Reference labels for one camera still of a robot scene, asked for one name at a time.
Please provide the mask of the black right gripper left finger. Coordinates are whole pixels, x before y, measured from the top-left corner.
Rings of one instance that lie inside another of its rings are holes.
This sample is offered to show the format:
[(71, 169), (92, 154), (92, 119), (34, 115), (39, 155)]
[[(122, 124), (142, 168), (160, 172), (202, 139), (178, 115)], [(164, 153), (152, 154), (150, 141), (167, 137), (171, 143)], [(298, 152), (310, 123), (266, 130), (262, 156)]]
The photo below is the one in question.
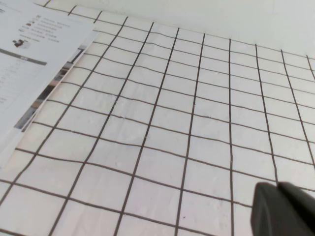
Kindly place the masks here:
[(269, 183), (255, 186), (251, 227), (254, 236), (300, 236), (303, 222), (280, 190)]

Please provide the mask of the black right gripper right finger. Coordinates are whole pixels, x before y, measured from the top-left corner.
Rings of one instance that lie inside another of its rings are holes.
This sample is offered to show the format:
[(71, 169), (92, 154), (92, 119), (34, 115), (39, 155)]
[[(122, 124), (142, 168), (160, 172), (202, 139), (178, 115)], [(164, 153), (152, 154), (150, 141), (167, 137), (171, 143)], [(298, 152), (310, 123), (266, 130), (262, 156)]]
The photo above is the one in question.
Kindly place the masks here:
[(279, 190), (285, 195), (302, 221), (315, 235), (315, 199), (289, 182), (280, 182)]

